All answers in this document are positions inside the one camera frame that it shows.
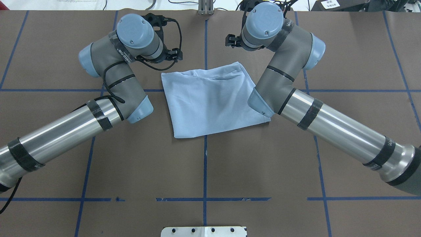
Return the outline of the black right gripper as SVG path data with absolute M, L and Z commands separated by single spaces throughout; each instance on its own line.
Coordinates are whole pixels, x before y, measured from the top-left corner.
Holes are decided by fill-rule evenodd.
M 252 47 L 253 45 L 247 41 L 243 32 L 241 32 L 240 36 L 228 34 L 225 38 L 225 46 L 231 48 L 242 47 L 247 51 L 254 51 L 254 48 Z

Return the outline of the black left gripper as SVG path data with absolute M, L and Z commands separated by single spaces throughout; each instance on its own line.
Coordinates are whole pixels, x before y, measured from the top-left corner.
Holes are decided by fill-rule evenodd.
M 178 62 L 183 60 L 183 52 L 179 48 L 173 48 L 168 50 L 167 47 L 163 44 L 160 44 L 153 53 L 153 63 L 162 63 L 163 61 L 174 61 Z

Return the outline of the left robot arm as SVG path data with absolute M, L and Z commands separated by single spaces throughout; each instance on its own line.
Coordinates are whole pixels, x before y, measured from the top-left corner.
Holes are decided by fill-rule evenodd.
M 66 115 L 1 145 L 1 192 L 15 189 L 23 176 L 109 131 L 122 121 L 137 123 L 154 108 L 131 69 L 140 62 L 152 64 L 182 60 L 180 47 L 169 50 L 162 28 L 174 18 L 147 13 L 121 17 L 108 35 L 91 42 L 78 54 L 82 68 L 101 78 L 106 95 L 86 100 Z

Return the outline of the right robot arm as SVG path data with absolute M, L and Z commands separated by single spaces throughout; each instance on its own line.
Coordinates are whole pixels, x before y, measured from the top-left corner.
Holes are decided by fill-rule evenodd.
M 248 1 L 239 36 L 226 45 L 274 55 L 249 105 L 315 136 L 323 192 L 334 196 L 420 195 L 420 116 L 386 12 L 286 16 Z

